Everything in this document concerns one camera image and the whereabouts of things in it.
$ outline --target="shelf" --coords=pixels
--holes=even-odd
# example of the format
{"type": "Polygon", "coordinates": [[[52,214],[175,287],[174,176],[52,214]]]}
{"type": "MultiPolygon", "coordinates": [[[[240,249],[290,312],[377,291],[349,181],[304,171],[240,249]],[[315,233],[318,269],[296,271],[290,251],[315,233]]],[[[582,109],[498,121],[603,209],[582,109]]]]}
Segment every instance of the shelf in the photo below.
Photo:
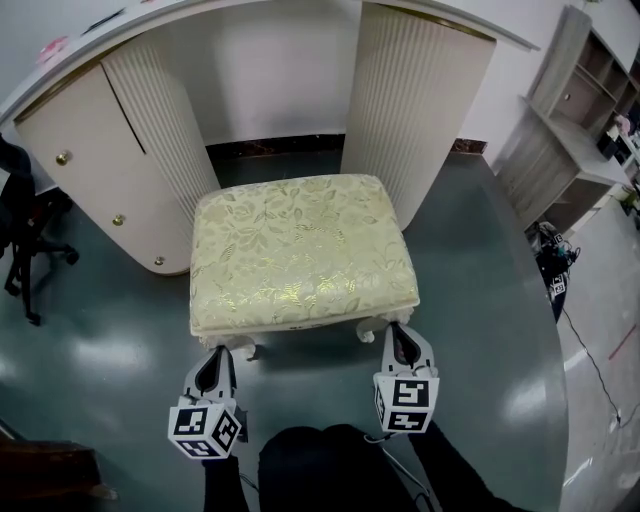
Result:
{"type": "Polygon", "coordinates": [[[598,80],[596,80],[596,77],[594,77],[591,73],[589,73],[580,64],[576,65],[576,75],[582,78],[585,82],[587,82],[591,87],[593,87],[597,91],[609,96],[609,98],[611,98],[613,101],[618,101],[618,99],[613,94],[611,94],[611,92],[609,92],[609,90],[604,85],[602,85],[600,82],[598,82],[598,80]]]}
{"type": "Polygon", "coordinates": [[[580,170],[578,179],[593,181],[603,185],[613,186],[616,183],[629,186],[629,178],[622,170],[615,158],[606,160],[598,151],[589,133],[560,114],[553,117],[542,115],[528,101],[529,108],[536,114],[544,125],[558,139],[571,159],[580,170]]]}

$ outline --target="white desk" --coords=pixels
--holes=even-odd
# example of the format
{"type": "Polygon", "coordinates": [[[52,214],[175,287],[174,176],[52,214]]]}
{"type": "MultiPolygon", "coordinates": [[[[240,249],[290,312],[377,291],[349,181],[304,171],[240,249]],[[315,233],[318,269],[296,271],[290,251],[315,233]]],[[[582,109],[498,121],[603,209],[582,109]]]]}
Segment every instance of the white desk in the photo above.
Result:
{"type": "MultiPolygon", "coordinates": [[[[152,29],[252,1],[269,0],[128,7],[71,41],[0,105],[0,127],[15,122],[54,181],[154,272],[189,267],[195,205],[219,185],[165,41],[152,29]]],[[[459,133],[496,40],[538,48],[442,2],[364,2],[342,172],[379,176],[405,228],[459,133]]]]}

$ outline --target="gold knob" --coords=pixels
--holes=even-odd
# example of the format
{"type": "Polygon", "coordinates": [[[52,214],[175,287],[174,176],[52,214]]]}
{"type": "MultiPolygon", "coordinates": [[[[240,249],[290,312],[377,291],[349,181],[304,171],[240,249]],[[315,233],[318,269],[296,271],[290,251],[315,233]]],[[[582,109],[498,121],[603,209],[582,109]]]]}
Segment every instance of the gold knob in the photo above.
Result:
{"type": "Polygon", "coordinates": [[[71,153],[63,151],[56,157],[56,163],[58,165],[67,165],[67,162],[71,160],[71,153]]]}

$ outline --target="stool cushion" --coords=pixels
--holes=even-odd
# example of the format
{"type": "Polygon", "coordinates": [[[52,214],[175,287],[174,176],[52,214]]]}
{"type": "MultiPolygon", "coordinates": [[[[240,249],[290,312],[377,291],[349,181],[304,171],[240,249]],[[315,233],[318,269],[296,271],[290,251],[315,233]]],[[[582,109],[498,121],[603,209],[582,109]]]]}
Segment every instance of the stool cushion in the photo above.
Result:
{"type": "Polygon", "coordinates": [[[393,206],[372,176],[217,191],[198,205],[193,244],[196,336],[313,327],[420,302],[393,206]]]}

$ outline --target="cabinet drawer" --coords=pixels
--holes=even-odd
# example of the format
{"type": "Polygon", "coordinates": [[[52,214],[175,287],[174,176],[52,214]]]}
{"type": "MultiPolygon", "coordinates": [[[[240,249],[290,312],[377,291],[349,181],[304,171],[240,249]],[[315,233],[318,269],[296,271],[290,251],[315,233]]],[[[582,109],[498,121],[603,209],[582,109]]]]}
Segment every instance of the cabinet drawer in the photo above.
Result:
{"type": "Polygon", "coordinates": [[[149,156],[80,207],[145,268],[175,274],[191,263],[192,226],[149,156]]]}
{"type": "Polygon", "coordinates": [[[135,170],[144,155],[100,65],[16,125],[53,180],[74,199],[135,170]],[[67,153],[67,161],[57,162],[67,153]]]}

